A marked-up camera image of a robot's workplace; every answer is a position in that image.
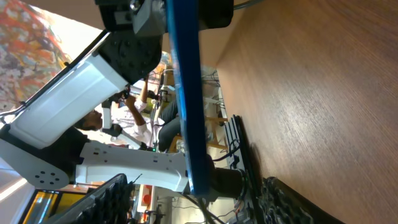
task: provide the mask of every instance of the black hair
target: black hair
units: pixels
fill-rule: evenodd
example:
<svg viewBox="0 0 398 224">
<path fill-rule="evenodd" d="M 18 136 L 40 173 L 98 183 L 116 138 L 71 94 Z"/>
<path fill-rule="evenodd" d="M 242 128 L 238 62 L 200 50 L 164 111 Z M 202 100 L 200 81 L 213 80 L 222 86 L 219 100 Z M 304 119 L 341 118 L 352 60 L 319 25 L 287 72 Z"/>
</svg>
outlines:
<svg viewBox="0 0 398 224">
<path fill-rule="evenodd" d="M 84 130 L 84 131 L 96 131 L 96 128 L 94 126 L 84 127 L 83 125 L 85 122 L 86 122 L 86 119 L 83 117 L 78 122 L 76 122 L 73 126 L 77 129 Z"/>
</svg>

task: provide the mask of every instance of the blue object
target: blue object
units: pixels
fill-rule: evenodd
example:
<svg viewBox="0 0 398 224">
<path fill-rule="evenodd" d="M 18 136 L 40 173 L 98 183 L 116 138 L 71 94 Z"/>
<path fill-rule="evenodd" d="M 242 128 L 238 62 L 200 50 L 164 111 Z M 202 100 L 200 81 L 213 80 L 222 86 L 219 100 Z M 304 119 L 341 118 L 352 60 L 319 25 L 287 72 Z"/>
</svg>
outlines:
<svg viewBox="0 0 398 224">
<path fill-rule="evenodd" d="M 191 194 L 206 195 L 210 189 L 210 173 L 206 159 L 205 115 L 201 89 L 196 0 L 167 1 L 174 80 L 178 112 L 185 142 L 188 179 Z"/>
</svg>

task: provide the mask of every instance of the person's arm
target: person's arm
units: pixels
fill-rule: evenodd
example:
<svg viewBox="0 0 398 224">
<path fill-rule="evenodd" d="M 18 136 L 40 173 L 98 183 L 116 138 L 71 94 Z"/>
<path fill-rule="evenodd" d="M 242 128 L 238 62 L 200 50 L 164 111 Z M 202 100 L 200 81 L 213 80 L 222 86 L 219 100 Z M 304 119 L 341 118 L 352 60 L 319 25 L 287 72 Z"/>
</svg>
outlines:
<svg viewBox="0 0 398 224">
<path fill-rule="evenodd" d="M 146 122 L 142 115 L 139 113 L 137 108 L 134 106 L 134 103 L 136 102 L 136 98 L 133 96 L 129 96 L 129 98 L 126 99 L 126 106 L 129 108 L 132 117 L 134 118 L 136 125 L 137 126 L 142 126 L 145 125 Z"/>
<path fill-rule="evenodd" d="M 145 84 L 142 87 L 141 93 L 139 95 L 139 99 L 143 102 L 146 103 L 147 102 L 147 97 L 148 97 L 148 79 L 149 76 L 146 77 L 145 79 Z"/>
</svg>

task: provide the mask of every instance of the dark pants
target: dark pants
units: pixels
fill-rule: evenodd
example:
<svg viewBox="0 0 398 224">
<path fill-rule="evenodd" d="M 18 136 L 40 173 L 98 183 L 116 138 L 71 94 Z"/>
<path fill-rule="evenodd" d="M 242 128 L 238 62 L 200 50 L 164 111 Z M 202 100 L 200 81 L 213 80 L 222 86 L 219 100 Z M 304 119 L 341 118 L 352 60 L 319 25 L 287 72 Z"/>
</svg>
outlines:
<svg viewBox="0 0 398 224">
<path fill-rule="evenodd" d="M 176 118 L 177 113 L 177 100 L 173 100 L 159 116 L 164 121 L 163 128 L 159 131 L 159 150 L 162 152 L 166 151 L 173 138 L 181 133 L 180 118 Z"/>
</svg>

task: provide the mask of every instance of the red object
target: red object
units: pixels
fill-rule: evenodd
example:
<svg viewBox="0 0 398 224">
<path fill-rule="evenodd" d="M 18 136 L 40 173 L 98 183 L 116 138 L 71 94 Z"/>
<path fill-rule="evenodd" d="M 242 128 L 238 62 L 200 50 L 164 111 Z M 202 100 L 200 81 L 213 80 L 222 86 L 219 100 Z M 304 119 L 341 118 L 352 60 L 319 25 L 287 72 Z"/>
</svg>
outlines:
<svg viewBox="0 0 398 224">
<path fill-rule="evenodd" d="M 144 195 L 144 196 L 142 197 L 142 201 L 143 201 L 146 205 L 150 205 L 150 200 L 151 200 L 150 195 Z"/>
</svg>

